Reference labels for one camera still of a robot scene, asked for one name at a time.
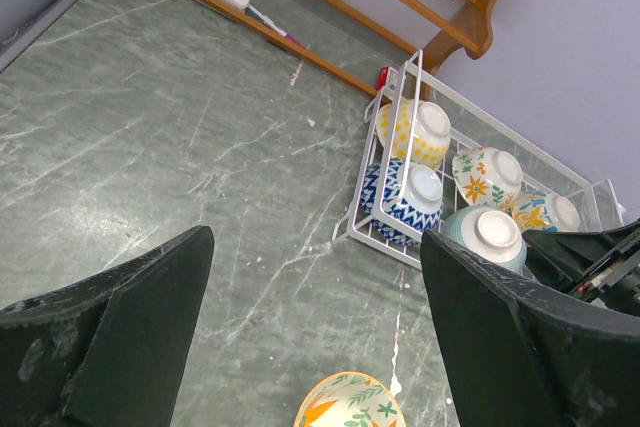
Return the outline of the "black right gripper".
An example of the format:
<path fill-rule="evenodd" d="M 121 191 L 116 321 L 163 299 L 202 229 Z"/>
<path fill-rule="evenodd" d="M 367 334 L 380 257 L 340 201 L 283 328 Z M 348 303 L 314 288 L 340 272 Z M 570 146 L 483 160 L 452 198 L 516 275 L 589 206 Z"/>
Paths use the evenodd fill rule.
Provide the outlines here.
<path fill-rule="evenodd" d="M 526 266 L 543 285 L 612 310 L 639 308 L 639 222 L 602 232 L 528 230 Z"/>

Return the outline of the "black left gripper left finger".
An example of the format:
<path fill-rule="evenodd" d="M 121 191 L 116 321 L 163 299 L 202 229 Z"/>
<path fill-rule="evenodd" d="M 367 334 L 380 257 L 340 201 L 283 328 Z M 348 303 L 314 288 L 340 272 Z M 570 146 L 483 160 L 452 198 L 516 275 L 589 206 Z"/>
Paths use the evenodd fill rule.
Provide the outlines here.
<path fill-rule="evenodd" d="M 214 254 L 210 227 L 1 311 L 4 426 L 170 424 Z"/>

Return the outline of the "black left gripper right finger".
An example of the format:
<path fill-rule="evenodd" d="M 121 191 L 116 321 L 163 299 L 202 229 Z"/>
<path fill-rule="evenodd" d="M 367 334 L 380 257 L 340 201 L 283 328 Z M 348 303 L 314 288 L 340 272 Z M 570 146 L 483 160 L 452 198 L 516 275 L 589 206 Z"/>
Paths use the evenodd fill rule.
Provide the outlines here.
<path fill-rule="evenodd" d="M 421 265 L 463 426 L 636 426 L 639 319 L 426 232 Z"/>

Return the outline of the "blue orange floral bowl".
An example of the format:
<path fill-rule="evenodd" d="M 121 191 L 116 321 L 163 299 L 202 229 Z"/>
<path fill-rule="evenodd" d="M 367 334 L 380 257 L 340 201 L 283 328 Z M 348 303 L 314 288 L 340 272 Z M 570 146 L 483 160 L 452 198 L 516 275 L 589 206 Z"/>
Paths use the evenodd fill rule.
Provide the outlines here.
<path fill-rule="evenodd" d="M 577 232 L 581 225 L 574 204 L 550 191 L 521 192 L 510 214 L 522 232 Z"/>

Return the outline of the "teal striped bowl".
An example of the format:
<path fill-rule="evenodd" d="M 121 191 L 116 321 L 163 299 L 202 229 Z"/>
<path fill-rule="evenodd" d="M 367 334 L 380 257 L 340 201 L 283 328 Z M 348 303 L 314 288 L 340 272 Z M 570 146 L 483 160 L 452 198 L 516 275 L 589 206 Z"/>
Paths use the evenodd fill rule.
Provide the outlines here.
<path fill-rule="evenodd" d="M 449 216 L 441 232 L 480 257 L 523 274 L 527 246 L 516 222 L 505 212 L 469 206 Z"/>

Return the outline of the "orange flower green leaf bowl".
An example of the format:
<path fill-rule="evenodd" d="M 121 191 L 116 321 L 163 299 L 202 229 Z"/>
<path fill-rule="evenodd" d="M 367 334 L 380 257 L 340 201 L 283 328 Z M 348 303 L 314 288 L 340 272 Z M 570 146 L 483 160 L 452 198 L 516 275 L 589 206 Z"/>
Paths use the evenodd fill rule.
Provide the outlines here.
<path fill-rule="evenodd" d="M 469 206 L 507 211 L 520 194 L 523 170 L 510 153 L 493 147 L 461 149 L 453 157 L 457 190 Z"/>

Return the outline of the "red patterned bowl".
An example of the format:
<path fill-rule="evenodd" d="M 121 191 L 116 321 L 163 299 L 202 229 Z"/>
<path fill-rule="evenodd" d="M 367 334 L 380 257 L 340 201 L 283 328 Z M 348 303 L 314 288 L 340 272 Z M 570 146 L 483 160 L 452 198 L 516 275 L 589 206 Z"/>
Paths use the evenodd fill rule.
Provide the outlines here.
<path fill-rule="evenodd" d="M 402 187 L 405 162 L 399 158 L 389 161 L 382 203 L 398 197 Z M 381 163 L 371 164 L 364 175 L 360 204 L 367 215 L 372 214 L 381 174 Z M 437 173 L 430 167 L 411 162 L 407 186 L 400 200 L 384 211 L 401 223 L 423 233 L 438 227 L 443 213 L 443 186 Z"/>

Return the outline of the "yellow sun pattern bowl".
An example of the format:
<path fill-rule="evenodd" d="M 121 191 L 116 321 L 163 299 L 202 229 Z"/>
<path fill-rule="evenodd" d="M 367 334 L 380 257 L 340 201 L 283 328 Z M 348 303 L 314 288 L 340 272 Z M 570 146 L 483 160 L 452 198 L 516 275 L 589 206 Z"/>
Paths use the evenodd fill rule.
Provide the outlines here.
<path fill-rule="evenodd" d="M 383 146 L 393 135 L 390 157 L 405 159 L 409 134 L 413 131 L 411 161 L 436 171 L 440 168 L 451 142 L 451 123 L 444 110 L 431 101 L 419 101 L 413 115 L 414 102 L 403 100 L 398 108 L 396 123 L 391 124 L 392 104 L 382 106 L 375 120 L 375 129 Z"/>

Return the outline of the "wooden shelf rack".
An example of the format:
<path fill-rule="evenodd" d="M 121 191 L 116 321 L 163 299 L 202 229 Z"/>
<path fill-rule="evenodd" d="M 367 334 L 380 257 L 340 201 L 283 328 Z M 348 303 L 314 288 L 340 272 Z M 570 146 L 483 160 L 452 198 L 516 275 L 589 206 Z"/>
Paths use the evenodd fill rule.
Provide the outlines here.
<path fill-rule="evenodd" d="M 329 60 L 296 43 L 290 35 L 280 34 L 274 28 L 268 26 L 266 22 L 251 18 L 243 9 L 232 6 L 229 1 L 196 1 L 225 15 L 234 22 L 247 26 L 272 44 L 311 63 L 349 86 L 368 95 L 374 94 L 372 85 L 358 79 L 356 76 L 332 64 Z M 363 24 L 403 51 L 413 53 L 418 50 L 411 42 L 402 39 L 399 35 L 393 33 L 364 12 L 358 10 L 358 8 L 348 4 L 345 0 L 323 1 Z M 487 52 L 493 43 L 491 16 L 497 0 L 463 0 L 462 7 L 451 20 L 445 19 L 445 17 L 436 13 L 433 8 L 419 0 L 398 1 L 439 28 L 439 32 L 435 37 L 420 49 L 420 52 L 424 54 L 426 58 L 420 61 L 419 65 L 431 74 L 436 73 L 444 61 L 456 50 L 463 49 L 470 58 L 478 59 Z"/>

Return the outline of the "pink white pen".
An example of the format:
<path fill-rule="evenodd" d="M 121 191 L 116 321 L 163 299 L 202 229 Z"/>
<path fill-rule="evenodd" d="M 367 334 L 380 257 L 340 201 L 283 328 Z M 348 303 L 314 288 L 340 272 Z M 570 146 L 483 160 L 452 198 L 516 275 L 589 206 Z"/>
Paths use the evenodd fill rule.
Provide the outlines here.
<path fill-rule="evenodd" d="M 264 15 L 263 13 L 261 13 L 258 9 L 256 9 L 251 4 L 248 4 L 246 6 L 245 12 L 248 15 L 250 15 L 251 17 L 253 17 L 254 19 L 260 21 L 265 26 L 269 27 L 274 32 L 278 33 L 281 37 L 283 37 L 283 38 L 295 43 L 296 45 L 304 47 L 304 45 L 301 42 L 296 40 L 293 36 L 291 36 L 289 33 L 287 33 L 283 28 L 278 26 L 270 17 L 268 17 L 268 16 Z"/>

